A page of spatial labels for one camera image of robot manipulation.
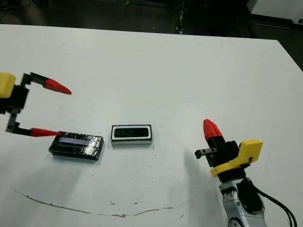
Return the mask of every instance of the yellow plastic bracket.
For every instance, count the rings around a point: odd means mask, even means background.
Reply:
[[[253,163],[258,160],[263,142],[260,140],[244,140],[241,143],[238,157],[221,164],[211,170],[213,176],[217,176],[225,171],[240,168],[241,165]]]
[[[9,98],[14,88],[16,77],[9,72],[0,72],[0,98]]]

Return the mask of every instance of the black box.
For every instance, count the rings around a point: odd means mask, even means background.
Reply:
[[[92,136],[71,132],[60,132],[51,144],[49,151],[53,155],[79,157],[98,160],[104,140],[102,136]]]

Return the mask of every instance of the black rectangular object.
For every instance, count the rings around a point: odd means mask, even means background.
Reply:
[[[122,137],[146,137],[148,136],[148,129],[147,128],[121,128],[115,129],[115,137],[122,138]]]
[[[61,131],[61,135],[53,140],[49,151],[53,155],[98,160],[103,144],[102,136]]]

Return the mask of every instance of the red gripper fingertip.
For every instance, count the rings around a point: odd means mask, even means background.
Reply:
[[[205,119],[203,121],[203,130],[204,130],[204,136],[205,136],[206,140],[208,140],[211,137],[222,136],[222,133],[218,129],[217,125],[215,125],[215,123],[213,123],[209,119]]]
[[[60,132],[58,131],[50,131],[46,129],[37,129],[37,128],[32,128],[31,129],[31,136],[34,137],[39,137],[39,136],[59,136],[61,135]]]
[[[71,91],[67,87],[63,86],[62,84],[58,83],[53,79],[46,80],[45,85],[43,87],[52,91],[57,91],[71,95]]]

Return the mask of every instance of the robotic arm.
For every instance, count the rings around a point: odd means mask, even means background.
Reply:
[[[195,152],[196,158],[206,156],[213,167],[211,173],[221,181],[219,189],[223,196],[223,206],[228,218],[228,227],[267,227],[264,220],[264,204],[259,194],[284,209],[292,227],[297,222],[292,212],[276,199],[256,188],[246,177],[244,169],[258,160],[263,142],[245,140],[240,148],[235,141],[225,142],[217,126],[206,119],[203,123],[205,139],[210,148]]]
[[[41,84],[44,88],[71,95],[71,91],[53,79],[43,77],[31,72],[24,73],[21,84],[15,85],[16,77],[10,73],[0,73],[0,114],[10,113],[9,123],[6,131],[27,136],[53,136],[60,135],[59,132],[44,129],[22,129],[20,123],[16,122],[17,114],[24,108],[29,89],[26,85],[31,82]]]

